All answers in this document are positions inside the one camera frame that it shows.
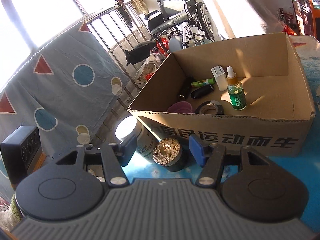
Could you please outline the green dropper bottle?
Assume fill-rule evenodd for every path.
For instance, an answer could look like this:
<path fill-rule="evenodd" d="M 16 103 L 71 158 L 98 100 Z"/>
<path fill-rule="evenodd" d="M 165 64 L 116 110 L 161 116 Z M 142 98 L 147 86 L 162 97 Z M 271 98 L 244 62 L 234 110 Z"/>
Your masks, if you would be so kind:
<path fill-rule="evenodd" d="M 244 87 L 231 66 L 227 67 L 227 82 L 232 107 L 239 111 L 243 110 L 246 107 Z"/>

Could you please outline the pink plastic bowl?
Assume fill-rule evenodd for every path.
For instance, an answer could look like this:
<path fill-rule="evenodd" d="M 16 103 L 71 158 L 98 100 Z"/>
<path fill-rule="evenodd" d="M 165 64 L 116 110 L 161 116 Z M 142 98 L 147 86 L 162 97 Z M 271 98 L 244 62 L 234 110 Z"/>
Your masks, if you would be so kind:
<path fill-rule="evenodd" d="M 187 101 L 174 103 L 167 109 L 168 113 L 193 113 L 192 105 Z"/>

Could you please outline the black car key fob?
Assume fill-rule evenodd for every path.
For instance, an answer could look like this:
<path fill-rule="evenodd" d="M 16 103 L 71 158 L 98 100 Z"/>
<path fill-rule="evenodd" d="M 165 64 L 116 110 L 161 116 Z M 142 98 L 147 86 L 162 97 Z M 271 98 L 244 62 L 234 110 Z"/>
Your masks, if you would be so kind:
<path fill-rule="evenodd" d="M 204 96 L 207 96 L 208 94 L 210 94 L 213 91 L 214 91 L 213 85 L 206 85 L 206 86 L 200 87 L 200 88 L 194 90 L 193 92 L 191 92 L 190 96 L 192 99 L 200 99 Z"/>

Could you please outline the green glue stick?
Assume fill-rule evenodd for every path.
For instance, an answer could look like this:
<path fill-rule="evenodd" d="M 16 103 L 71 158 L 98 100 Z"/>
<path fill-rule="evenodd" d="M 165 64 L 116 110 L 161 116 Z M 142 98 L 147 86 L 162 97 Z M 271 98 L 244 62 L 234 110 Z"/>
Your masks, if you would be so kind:
<path fill-rule="evenodd" d="M 214 84 L 215 84 L 215 79 L 211 78 L 211 79 L 205 79 L 205 80 L 192 82 L 191 86 L 193 88 L 197 88 L 197 87 L 203 87 L 203 86 L 214 85 Z"/>

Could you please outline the white power adapter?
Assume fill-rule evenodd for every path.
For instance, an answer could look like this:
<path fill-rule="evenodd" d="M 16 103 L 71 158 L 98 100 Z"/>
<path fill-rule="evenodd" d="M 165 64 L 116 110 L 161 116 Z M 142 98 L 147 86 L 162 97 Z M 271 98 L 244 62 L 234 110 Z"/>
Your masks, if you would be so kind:
<path fill-rule="evenodd" d="M 216 66 L 211 69 L 211 72 L 219 88 L 219 91 L 223 92 L 227 90 L 228 81 L 224 69 L 221 66 Z"/>

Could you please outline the black cylindrical tube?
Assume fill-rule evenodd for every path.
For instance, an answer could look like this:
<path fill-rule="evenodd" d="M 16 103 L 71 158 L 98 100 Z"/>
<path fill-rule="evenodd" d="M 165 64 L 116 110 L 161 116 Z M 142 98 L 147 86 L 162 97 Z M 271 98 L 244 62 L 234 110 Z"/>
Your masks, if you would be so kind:
<path fill-rule="evenodd" d="M 195 79 L 193 77 L 187 77 L 184 80 L 184 82 L 183 82 L 183 84 L 177 94 L 178 101 L 187 100 L 188 96 L 191 94 L 191 90 L 193 88 L 192 87 L 193 82 L 195 82 Z"/>

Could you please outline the black speaker box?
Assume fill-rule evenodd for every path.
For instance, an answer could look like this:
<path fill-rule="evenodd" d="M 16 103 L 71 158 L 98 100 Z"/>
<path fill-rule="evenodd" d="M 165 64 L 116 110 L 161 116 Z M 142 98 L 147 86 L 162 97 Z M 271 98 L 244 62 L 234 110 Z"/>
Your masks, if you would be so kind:
<path fill-rule="evenodd" d="M 15 189 L 46 160 L 38 127 L 20 126 L 12 132 L 1 142 L 1 156 L 11 186 Z"/>

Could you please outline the white supplement bottle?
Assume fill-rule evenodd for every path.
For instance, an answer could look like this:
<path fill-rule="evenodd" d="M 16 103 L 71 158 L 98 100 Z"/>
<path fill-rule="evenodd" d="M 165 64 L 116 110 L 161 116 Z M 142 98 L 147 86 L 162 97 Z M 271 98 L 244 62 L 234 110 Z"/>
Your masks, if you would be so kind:
<path fill-rule="evenodd" d="M 137 137 L 136 152 L 150 163 L 154 163 L 152 154 L 158 140 L 136 117 L 128 116 L 123 119 L 116 127 L 115 135 L 120 141 L 135 135 Z"/>

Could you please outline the black tape roll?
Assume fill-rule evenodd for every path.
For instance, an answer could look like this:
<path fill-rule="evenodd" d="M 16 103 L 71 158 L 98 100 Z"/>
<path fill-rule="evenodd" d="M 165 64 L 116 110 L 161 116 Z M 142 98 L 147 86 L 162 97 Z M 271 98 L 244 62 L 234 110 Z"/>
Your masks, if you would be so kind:
<path fill-rule="evenodd" d="M 195 110 L 196 114 L 213 114 L 213 115 L 224 115 L 225 111 L 220 102 L 211 100 L 200 104 Z"/>

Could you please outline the brown cardboard box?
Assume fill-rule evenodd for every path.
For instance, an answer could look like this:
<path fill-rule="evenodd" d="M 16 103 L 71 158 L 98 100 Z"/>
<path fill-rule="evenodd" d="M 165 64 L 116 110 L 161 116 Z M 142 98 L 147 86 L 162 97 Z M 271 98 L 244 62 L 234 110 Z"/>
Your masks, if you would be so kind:
<path fill-rule="evenodd" d="M 188 102 L 196 109 L 217 101 L 223 115 L 169 111 L 187 78 L 208 79 L 216 66 L 232 67 L 244 85 L 243 110 L 235 110 L 229 94 L 216 88 Z M 317 111 L 306 77 L 310 66 L 319 69 L 319 42 L 309 35 L 275 33 L 191 47 L 165 59 L 129 112 L 160 138 L 186 140 L 195 134 L 230 150 L 251 146 L 268 156 L 295 156 Z"/>

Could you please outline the black jar gold lid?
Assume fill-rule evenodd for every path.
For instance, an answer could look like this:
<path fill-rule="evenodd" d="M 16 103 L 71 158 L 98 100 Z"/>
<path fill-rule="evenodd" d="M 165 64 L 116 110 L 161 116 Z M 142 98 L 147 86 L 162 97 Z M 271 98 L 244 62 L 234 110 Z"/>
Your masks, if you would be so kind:
<path fill-rule="evenodd" d="M 153 161 L 170 172 L 182 170 L 188 162 L 188 154 L 175 138 L 164 138 L 152 153 Z"/>

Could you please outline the grey patterned bedsheet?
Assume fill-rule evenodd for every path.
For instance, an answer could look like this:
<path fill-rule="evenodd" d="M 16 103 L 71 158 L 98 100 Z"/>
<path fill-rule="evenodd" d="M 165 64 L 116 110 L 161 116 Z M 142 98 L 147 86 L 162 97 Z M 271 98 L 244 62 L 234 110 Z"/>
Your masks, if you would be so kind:
<path fill-rule="evenodd" d="M 74 25 L 19 69 L 1 91 L 1 139 L 36 126 L 52 155 L 93 137 L 129 83 L 84 22 Z"/>

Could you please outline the black scooter seat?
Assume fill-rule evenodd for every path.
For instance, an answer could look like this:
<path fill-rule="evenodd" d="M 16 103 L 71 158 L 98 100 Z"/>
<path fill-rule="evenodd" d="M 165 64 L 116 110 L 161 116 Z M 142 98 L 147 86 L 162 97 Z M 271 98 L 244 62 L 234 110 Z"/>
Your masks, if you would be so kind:
<path fill-rule="evenodd" d="M 125 50 L 126 65 L 137 64 L 150 56 L 150 51 L 156 47 L 156 41 L 144 41 L 135 46 L 131 51 Z"/>

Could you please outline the metal railing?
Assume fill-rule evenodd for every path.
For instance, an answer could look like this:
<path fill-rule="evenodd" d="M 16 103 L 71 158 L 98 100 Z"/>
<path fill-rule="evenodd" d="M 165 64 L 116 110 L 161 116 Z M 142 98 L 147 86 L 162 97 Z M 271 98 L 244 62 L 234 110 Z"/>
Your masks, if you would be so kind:
<path fill-rule="evenodd" d="M 111 8 L 91 15 L 86 24 L 114 63 L 129 79 L 122 85 L 121 95 L 105 121 L 105 126 L 111 128 L 111 120 L 119 120 L 140 91 L 135 82 L 135 75 L 143 63 L 127 64 L 125 51 L 131 51 L 140 43 L 148 41 L 151 34 L 134 11 L 131 1 L 117 3 Z"/>

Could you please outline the wheelchair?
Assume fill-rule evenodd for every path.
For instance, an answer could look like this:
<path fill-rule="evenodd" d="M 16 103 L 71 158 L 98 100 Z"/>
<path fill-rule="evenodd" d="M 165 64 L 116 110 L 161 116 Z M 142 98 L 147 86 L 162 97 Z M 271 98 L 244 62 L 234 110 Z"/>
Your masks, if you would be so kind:
<path fill-rule="evenodd" d="M 214 42 L 213 22 L 206 5 L 197 0 L 156 0 L 158 9 L 148 13 L 145 20 L 153 40 L 168 51 Z"/>

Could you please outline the orange product box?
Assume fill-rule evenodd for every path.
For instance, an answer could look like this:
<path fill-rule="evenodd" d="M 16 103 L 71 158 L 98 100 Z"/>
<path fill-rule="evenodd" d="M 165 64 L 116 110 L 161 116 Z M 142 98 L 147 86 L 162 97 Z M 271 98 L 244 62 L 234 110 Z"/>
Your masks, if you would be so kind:
<path fill-rule="evenodd" d="M 292 0 L 298 33 L 319 40 L 319 0 Z"/>

